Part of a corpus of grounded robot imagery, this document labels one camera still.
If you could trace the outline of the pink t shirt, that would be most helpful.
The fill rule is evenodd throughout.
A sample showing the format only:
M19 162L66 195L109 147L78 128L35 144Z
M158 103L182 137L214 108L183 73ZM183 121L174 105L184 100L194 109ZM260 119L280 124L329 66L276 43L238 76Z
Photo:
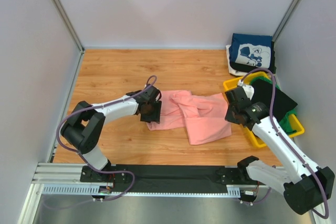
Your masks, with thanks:
M148 123L150 131L186 128L191 145L201 145L229 137L232 127L225 120L228 104L222 93L193 95L187 90L162 92L160 122Z

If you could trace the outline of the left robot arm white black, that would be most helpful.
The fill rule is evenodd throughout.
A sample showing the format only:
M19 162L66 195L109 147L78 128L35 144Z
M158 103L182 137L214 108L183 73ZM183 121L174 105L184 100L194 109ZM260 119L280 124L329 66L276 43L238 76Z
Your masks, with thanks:
M148 84L143 90L127 93L106 103L79 102L61 124L60 135L90 166L93 178L104 183L110 178L111 163L98 146L103 127L132 115L140 115L141 122L160 123L161 97L161 91Z

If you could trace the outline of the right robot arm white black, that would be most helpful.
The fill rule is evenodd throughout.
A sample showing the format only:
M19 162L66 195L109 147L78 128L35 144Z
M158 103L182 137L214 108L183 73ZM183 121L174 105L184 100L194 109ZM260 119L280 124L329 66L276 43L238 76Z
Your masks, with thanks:
M228 100L226 121L240 124L259 137L280 160L277 170L250 156L240 162L237 179L248 184L259 181L284 196L297 214L303 215L331 198L335 174L310 159L282 130L276 118L261 102L252 103L243 87L225 93Z

